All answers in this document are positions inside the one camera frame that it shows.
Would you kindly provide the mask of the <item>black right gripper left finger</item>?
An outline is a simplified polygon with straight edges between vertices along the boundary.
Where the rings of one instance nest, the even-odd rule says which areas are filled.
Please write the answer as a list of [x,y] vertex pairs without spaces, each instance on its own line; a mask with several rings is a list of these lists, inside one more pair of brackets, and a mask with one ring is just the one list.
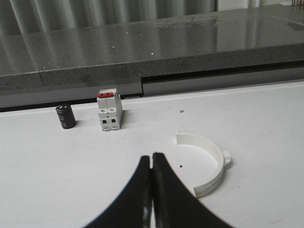
[[87,228],[149,228],[152,213],[150,157],[138,166],[116,199]]

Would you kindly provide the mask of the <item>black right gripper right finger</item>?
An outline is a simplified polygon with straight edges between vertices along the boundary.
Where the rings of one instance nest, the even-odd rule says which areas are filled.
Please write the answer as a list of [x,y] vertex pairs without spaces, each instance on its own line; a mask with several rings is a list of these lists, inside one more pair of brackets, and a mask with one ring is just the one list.
[[184,186],[165,155],[152,156],[152,197],[158,228],[230,228],[201,204]]

